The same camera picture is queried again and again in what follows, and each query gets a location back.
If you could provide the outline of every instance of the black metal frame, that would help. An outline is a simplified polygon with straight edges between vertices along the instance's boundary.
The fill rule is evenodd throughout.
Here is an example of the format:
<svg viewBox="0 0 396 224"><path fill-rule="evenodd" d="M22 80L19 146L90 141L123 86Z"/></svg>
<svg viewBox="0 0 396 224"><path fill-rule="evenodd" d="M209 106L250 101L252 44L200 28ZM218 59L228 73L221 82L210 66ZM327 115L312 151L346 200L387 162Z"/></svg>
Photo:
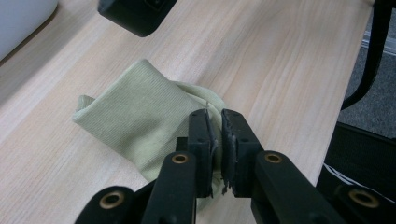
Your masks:
<svg viewBox="0 0 396 224"><path fill-rule="evenodd" d="M396 7L395 0L375 0L369 48L361 83L344 100L341 110L356 104L373 85L381 63L382 52L384 51L385 41L387 40L390 18L394 7Z"/></svg>
<svg viewBox="0 0 396 224"><path fill-rule="evenodd" d="M137 192L103 189L92 197L76 223L195 223L196 198L212 194L216 139L205 109L190 115L189 136L177 140L157 180ZM251 198L257 223L375 223L396 221L395 205L375 192L342 187L329 202L285 155L264 151L245 118L223 110L224 192Z"/></svg>

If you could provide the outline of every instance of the light green towel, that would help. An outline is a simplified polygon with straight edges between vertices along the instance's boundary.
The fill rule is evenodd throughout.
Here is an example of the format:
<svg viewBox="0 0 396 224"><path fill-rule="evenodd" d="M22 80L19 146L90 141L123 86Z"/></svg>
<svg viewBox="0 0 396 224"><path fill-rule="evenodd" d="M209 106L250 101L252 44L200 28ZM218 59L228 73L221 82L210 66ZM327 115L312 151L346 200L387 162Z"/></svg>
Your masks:
<svg viewBox="0 0 396 224"><path fill-rule="evenodd" d="M83 95L73 121L132 161L147 181L157 178L178 137L188 136L189 114L207 108L219 148L212 188L220 192L221 110L224 102L211 90L169 81L147 60L128 68L96 100ZM205 202L199 202L201 209Z"/></svg>

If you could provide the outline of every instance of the wooden tabletop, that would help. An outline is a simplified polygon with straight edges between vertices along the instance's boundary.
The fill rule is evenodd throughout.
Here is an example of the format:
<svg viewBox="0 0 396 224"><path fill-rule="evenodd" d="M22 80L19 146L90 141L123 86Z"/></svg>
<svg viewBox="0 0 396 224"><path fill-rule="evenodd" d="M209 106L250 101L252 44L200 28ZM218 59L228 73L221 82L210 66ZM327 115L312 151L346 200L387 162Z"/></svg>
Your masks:
<svg viewBox="0 0 396 224"><path fill-rule="evenodd" d="M78 96L97 97L146 58L241 112L265 149L315 184L372 2L179 0L140 38L61 0L0 67L0 223L73 223L97 191L146 184L134 165L73 123ZM217 199L198 223L254 223L249 200Z"/></svg>

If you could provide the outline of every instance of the cloth fold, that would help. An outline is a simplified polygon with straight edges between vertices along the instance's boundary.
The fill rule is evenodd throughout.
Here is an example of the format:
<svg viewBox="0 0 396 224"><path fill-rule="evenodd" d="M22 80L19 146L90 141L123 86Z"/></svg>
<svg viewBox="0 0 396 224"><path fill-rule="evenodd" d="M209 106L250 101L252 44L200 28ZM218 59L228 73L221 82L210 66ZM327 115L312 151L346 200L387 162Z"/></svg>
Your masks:
<svg viewBox="0 0 396 224"><path fill-rule="evenodd" d="M82 95L73 121L133 162L147 181L157 178L164 157L175 151L178 137L188 136L188 117L207 108L219 148L212 188L220 192L221 110L226 105L213 91L169 81L149 61L128 68L97 99ZM201 209L207 202L199 202Z"/></svg>

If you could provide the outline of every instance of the gray floor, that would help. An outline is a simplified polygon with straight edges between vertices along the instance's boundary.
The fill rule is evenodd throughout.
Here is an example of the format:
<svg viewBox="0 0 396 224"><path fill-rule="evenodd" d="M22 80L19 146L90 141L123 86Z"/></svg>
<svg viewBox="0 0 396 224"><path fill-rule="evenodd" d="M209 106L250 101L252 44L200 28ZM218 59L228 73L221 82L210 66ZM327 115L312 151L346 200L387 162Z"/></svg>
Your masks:
<svg viewBox="0 0 396 224"><path fill-rule="evenodd" d="M388 37L396 38L396 10L393 9ZM346 91L350 95L359 85L367 49L361 48ZM364 130L396 138L396 57L383 54L375 83L367 95L340 112L338 121Z"/></svg>

